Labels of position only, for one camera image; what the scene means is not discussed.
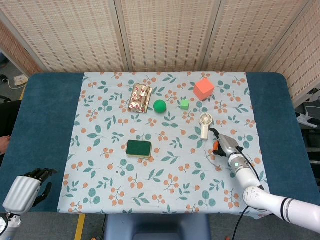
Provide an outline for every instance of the white fan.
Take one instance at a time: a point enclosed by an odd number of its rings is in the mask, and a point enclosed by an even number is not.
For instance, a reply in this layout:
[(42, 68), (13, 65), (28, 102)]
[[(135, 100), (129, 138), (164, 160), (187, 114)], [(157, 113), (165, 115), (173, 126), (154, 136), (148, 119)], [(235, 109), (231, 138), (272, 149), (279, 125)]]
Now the white fan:
[(209, 126), (212, 124), (213, 118), (209, 113), (203, 113), (200, 116), (201, 136), (202, 140), (208, 140)]

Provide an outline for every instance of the foam block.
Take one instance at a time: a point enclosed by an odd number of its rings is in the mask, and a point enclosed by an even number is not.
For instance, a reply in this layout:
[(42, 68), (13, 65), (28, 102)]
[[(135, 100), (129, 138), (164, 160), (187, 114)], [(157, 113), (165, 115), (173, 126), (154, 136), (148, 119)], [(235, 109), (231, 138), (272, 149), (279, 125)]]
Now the foam block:
[(200, 101), (203, 101), (212, 95), (214, 89), (215, 86), (205, 77), (195, 84), (193, 93)]
[(189, 100), (181, 100), (180, 109), (188, 110), (189, 109)]

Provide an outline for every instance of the blue chair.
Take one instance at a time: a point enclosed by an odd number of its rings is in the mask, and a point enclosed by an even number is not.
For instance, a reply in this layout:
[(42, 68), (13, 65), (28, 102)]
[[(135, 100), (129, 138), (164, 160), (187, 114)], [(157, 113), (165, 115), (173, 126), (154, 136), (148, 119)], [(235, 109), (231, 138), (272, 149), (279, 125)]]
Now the blue chair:
[(110, 214), (104, 240), (211, 240), (207, 214)]

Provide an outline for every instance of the orange cube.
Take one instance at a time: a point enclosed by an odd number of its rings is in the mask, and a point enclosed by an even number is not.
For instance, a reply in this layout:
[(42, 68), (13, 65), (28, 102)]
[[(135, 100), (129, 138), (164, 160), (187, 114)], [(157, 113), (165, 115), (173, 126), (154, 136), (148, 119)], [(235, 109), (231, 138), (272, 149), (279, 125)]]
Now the orange cube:
[(200, 101), (203, 101), (212, 95), (214, 89), (215, 86), (208, 80), (208, 78), (204, 77), (201, 81), (198, 81), (195, 84), (193, 93)]

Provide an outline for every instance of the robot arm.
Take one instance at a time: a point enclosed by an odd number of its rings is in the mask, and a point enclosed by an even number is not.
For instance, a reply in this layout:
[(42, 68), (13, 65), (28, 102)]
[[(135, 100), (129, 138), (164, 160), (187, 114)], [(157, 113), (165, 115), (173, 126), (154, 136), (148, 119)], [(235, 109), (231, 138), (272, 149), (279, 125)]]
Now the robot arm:
[(16, 177), (2, 205), (6, 214), (0, 216), (0, 240), (13, 239), (21, 225), (20, 217), (47, 198), (52, 187), (51, 182), (37, 197), (38, 192), (47, 178), (56, 172), (54, 169), (37, 168), (24, 176)]
[(243, 148), (229, 136), (219, 134), (211, 128), (218, 139), (213, 145), (213, 153), (229, 158), (229, 165), (236, 179), (244, 189), (244, 202), (261, 212), (270, 211), (278, 218), (320, 234), (320, 206), (276, 196), (264, 191), (260, 181), (248, 161), (241, 154)]

